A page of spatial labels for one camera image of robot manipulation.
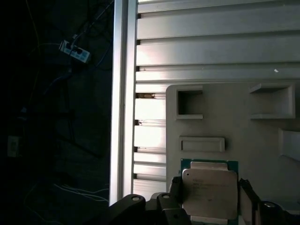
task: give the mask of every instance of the electrical cable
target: electrical cable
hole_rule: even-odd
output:
[[[108,191],[109,190],[108,188],[105,188],[105,189],[101,189],[101,190],[98,190],[98,191],[87,191],[87,190],[83,190],[83,189],[79,189],[79,188],[75,188],[75,187],[70,187],[69,185],[62,185],[62,186],[64,188],[69,188],[71,190],[84,191],[84,192],[91,193],[91,194],[95,194],[95,193],[98,193],[98,192],[101,192],[101,191]]]
[[[61,190],[64,190],[64,191],[67,191],[67,192],[71,192],[71,193],[74,193],[74,194],[77,194],[77,195],[81,195],[83,197],[87,197],[89,199],[92,199],[96,202],[109,202],[106,198],[103,198],[103,197],[100,197],[100,196],[97,196],[97,195],[90,195],[90,194],[83,194],[83,193],[80,193],[80,192],[75,192],[75,191],[72,191],[72,190],[68,190],[68,189],[65,189],[65,188],[62,188],[60,186],[58,186],[57,184],[54,184],[55,187],[61,189]]]
[[[34,20],[33,20],[31,11],[30,11],[30,7],[29,7],[29,4],[28,4],[28,1],[25,0],[25,2],[26,2],[26,5],[27,5],[27,9],[28,9],[29,16],[30,16],[31,21],[32,21],[32,25],[33,25],[34,32],[35,32],[36,37],[37,37],[38,54],[39,54],[39,56],[41,56],[41,50],[40,50],[40,48],[39,48],[40,44],[39,44],[39,36],[38,36],[37,27],[36,27],[36,24],[34,23]],[[38,80],[38,75],[39,75],[40,69],[41,69],[41,68],[39,67],[39,69],[38,69],[38,71],[37,71],[36,78],[35,78],[35,80],[34,80],[34,84],[33,84],[32,92],[31,92],[31,94],[30,94],[30,98],[29,98],[29,101],[28,101],[28,105],[29,105],[30,102],[31,102],[31,99],[32,99],[32,96],[33,96],[33,92],[34,92],[34,90],[35,90],[35,88],[36,88],[36,84],[37,84],[37,80]]]
[[[94,68],[92,68],[92,69],[91,69],[90,71],[88,71],[87,73],[94,71],[99,65],[101,65],[101,63],[103,62],[104,58],[105,58],[106,55],[108,54],[108,52],[109,52],[109,50],[110,50],[110,48],[111,48],[112,45],[113,45],[113,40],[111,40],[110,45],[108,46],[107,50],[106,50],[105,53],[103,54],[103,56],[102,56],[102,58],[100,59],[100,61],[95,65]],[[68,79],[68,78],[70,78],[70,77],[72,77],[72,76],[74,76],[74,75],[82,74],[82,73],[83,73],[83,72],[78,73],[78,74],[71,74],[71,73],[69,73],[69,74],[66,74],[66,75],[63,75],[63,76],[60,76],[60,77],[55,78],[55,79],[50,83],[50,85],[48,86],[48,88],[46,88],[46,90],[44,91],[43,95],[46,95],[46,94],[48,93],[49,89],[50,89],[55,83],[57,83],[57,82],[59,82],[59,81],[61,81],[61,80]]]
[[[83,35],[83,34],[85,34],[94,24],[95,24],[95,22],[106,12],[106,10],[113,4],[113,2],[114,2],[114,0],[112,0],[109,4],[108,4],[108,6],[95,18],[95,20],[94,20],[94,22],[92,22],[89,26],[88,26],[88,28],[86,29],[86,30],[83,30],[80,34],[78,34],[76,37],[75,37],[75,39],[73,40],[73,42],[72,42],[72,44],[71,44],[71,46],[74,46],[75,44],[76,44],[76,42],[77,42],[77,40]]]
[[[30,16],[31,21],[32,21],[32,25],[33,25],[34,32],[35,32],[36,37],[37,37],[37,45],[39,46],[38,30],[37,30],[36,24],[34,23],[34,20],[33,20],[32,14],[31,14],[31,10],[30,10],[29,4],[28,4],[28,0],[25,0],[25,2],[26,2],[26,5],[27,5],[27,9],[28,9],[29,16]]]
[[[59,222],[59,221],[51,221],[51,220],[46,220],[44,219],[41,215],[39,215],[36,211],[34,211],[32,208],[30,208],[28,205],[26,205],[26,200],[28,198],[28,196],[30,195],[30,193],[33,191],[33,189],[36,188],[36,186],[38,185],[38,183],[36,183],[35,185],[33,185],[33,187],[31,188],[31,190],[27,193],[27,195],[24,198],[23,204],[24,206],[29,209],[32,213],[34,213],[35,215],[37,215],[37,217],[39,217],[42,221],[46,222],[46,223],[51,223],[51,224],[60,224],[60,225],[64,225],[63,223]]]
[[[40,45],[37,45],[34,49],[32,49],[27,56],[30,56],[34,51],[36,51],[37,48],[39,48],[40,46],[43,46],[43,45],[60,45],[60,43],[42,43]]]

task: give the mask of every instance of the gray plastic surface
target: gray plastic surface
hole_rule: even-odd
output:
[[[166,187],[173,176],[180,174],[180,159],[234,160],[239,162],[239,177],[248,179],[262,199],[300,198],[300,164],[280,157],[278,128],[300,130],[299,119],[251,120],[261,112],[256,94],[249,88],[256,82],[173,85],[166,91]],[[202,120],[177,119],[178,90],[202,89],[199,95]],[[225,139],[224,152],[181,150],[180,137]]]
[[[295,85],[293,83],[260,83],[249,89],[253,94],[259,114],[251,119],[295,118]]]
[[[281,155],[300,162],[300,131],[279,129],[279,149]]]

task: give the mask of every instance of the power strip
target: power strip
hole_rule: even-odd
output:
[[[66,40],[61,42],[59,50],[84,63],[87,63],[90,60],[90,53],[88,51],[79,48],[76,45],[71,46]]]

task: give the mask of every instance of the rectangular slot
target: rectangular slot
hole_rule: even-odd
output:
[[[225,139],[222,137],[180,137],[182,151],[224,152]]]
[[[249,88],[251,119],[295,118],[295,86],[292,83],[260,83]]]
[[[203,119],[202,90],[178,90],[177,119]]]
[[[300,162],[300,132],[279,129],[279,151]]]

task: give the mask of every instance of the white cable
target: white cable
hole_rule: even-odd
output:
[[[107,199],[103,198],[103,197],[100,197],[100,196],[97,196],[97,195],[89,195],[89,194],[84,194],[84,193],[80,193],[80,192],[75,192],[75,191],[71,191],[71,190],[68,190],[68,189],[64,189],[56,184],[54,184],[55,187],[61,189],[61,190],[64,190],[64,191],[68,191],[68,192],[71,192],[71,193],[74,193],[74,194],[77,194],[77,195],[82,195],[83,197],[87,197],[87,198],[90,198],[90,199],[93,199],[94,201],[96,202],[103,202],[103,201],[106,201],[108,202]]]
[[[75,188],[75,187],[70,187],[69,185],[62,185],[62,186],[64,188],[68,188],[68,189],[71,189],[71,190],[84,191],[84,192],[91,193],[91,194],[98,193],[98,192],[101,192],[101,191],[108,191],[109,190],[108,188],[105,188],[105,189],[98,190],[98,191],[87,191],[87,190],[83,190],[83,189],[79,189],[79,188]]]
[[[34,214],[36,214],[41,220],[43,220],[43,221],[46,222],[46,223],[52,223],[52,224],[64,225],[64,224],[62,224],[62,223],[59,222],[59,221],[55,221],[55,220],[53,220],[53,221],[45,220],[45,219],[44,219],[41,215],[39,215],[36,211],[34,211],[32,208],[30,208],[28,205],[26,205],[26,199],[27,199],[27,197],[28,197],[29,194],[33,191],[33,189],[37,186],[37,184],[38,184],[38,183],[36,183],[36,184],[31,188],[31,190],[27,193],[27,195],[25,196],[24,201],[23,201],[24,206],[25,206],[27,209],[29,209],[31,212],[33,212]]]

